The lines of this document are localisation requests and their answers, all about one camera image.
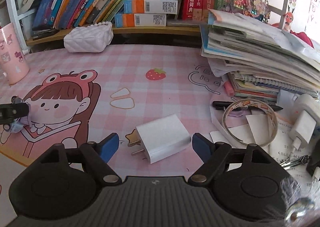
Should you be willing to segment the pink cartoon cylinder cup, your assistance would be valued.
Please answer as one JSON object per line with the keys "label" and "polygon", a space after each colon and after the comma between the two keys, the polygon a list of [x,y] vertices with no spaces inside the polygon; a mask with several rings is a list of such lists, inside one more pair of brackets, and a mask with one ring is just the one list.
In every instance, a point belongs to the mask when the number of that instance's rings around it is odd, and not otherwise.
{"label": "pink cartoon cylinder cup", "polygon": [[10,85],[21,81],[30,70],[12,23],[1,28],[0,62],[3,75]]}

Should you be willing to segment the white power strip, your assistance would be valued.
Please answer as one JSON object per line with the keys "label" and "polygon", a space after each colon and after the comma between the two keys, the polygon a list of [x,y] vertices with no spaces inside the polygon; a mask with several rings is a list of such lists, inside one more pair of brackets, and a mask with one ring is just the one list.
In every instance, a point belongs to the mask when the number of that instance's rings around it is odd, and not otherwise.
{"label": "white power strip", "polygon": [[291,109],[291,120],[293,126],[289,137],[293,140],[295,152],[308,146],[316,127],[319,127],[319,102],[308,94],[299,96]]}

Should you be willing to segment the white quilted pouch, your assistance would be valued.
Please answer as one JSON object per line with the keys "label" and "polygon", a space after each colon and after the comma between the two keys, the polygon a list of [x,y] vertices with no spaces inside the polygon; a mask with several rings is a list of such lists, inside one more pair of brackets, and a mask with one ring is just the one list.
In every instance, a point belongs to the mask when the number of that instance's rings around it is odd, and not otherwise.
{"label": "white quilted pouch", "polygon": [[76,27],[64,38],[65,49],[71,53],[100,53],[113,39],[111,22]]}

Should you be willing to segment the white charger plug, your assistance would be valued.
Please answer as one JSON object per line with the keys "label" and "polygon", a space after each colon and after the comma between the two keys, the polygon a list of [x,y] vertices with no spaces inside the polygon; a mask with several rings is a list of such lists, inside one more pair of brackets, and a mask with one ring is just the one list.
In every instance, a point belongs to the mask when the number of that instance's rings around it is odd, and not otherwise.
{"label": "white charger plug", "polygon": [[154,164],[186,149],[191,136],[176,114],[156,119],[136,128],[125,136],[129,147],[140,145],[138,151]]}

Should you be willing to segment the orange white box lower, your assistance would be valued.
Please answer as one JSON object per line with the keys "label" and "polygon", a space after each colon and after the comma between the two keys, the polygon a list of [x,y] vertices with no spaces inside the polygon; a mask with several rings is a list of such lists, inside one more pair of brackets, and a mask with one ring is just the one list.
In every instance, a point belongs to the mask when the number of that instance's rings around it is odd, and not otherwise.
{"label": "orange white box lower", "polygon": [[116,28],[125,27],[165,27],[167,25],[166,14],[123,14],[118,13],[114,17]]}

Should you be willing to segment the stack of papers and notebooks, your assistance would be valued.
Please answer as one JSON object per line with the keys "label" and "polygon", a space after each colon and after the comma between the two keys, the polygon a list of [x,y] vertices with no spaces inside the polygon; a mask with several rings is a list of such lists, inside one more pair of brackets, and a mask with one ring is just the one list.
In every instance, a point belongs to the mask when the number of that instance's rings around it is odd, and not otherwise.
{"label": "stack of papers and notebooks", "polygon": [[257,85],[274,98],[279,90],[319,99],[319,51],[296,35],[263,22],[223,11],[209,10],[201,25],[202,53],[214,59],[217,77],[227,74],[241,86]]}

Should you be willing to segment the orange white box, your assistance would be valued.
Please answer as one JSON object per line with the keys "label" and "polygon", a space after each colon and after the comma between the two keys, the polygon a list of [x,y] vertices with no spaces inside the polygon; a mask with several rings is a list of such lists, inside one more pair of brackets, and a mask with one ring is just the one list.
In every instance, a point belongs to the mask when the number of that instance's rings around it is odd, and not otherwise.
{"label": "orange white box", "polygon": [[177,14],[177,0],[125,0],[125,14]]}
{"label": "orange white box", "polygon": [[116,28],[125,27],[165,27],[167,25],[166,14],[123,14],[118,13],[114,17]]}

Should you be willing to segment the metal compass tool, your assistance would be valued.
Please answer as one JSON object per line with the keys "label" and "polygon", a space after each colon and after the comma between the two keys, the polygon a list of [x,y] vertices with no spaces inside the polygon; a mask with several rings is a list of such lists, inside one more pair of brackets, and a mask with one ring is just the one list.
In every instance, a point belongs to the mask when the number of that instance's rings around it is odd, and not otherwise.
{"label": "metal compass tool", "polygon": [[303,155],[301,157],[296,158],[288,158],[282,161],[280,163],[280,166],[285,170],[289,170],[300,165],[306,165],[309,162],[309,159],[309,155]]}

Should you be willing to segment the orange white box upper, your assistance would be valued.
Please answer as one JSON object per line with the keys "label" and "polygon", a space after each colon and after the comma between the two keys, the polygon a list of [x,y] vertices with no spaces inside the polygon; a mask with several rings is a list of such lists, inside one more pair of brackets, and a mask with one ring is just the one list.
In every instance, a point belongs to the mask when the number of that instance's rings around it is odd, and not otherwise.
{"label": "orange white box upper", "polygon": [[125,0],[125,14],[177,14],[177,0]]}

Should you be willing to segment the black marker pen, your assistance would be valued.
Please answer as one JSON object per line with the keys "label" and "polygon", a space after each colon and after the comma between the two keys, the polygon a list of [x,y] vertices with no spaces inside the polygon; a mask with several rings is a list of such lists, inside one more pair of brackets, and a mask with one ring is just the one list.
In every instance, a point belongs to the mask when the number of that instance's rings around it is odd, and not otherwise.
{"label": "black marker pen", "polygon": [[[216,110],[221,110],[224,111],[227,109],[228,106],[230,106],[232,102],[223,102],[223,101],[213,101],[212,102],[212,107]],[[275,112],[281,111],[283,108],[277,105],[271,105],[272,110]],[[241,110],[250,110],[250,109],[257,109],[257,107],[253,106],[243,106],[243,107],[237,107],[234,109],[234,111],[241,111]]]}

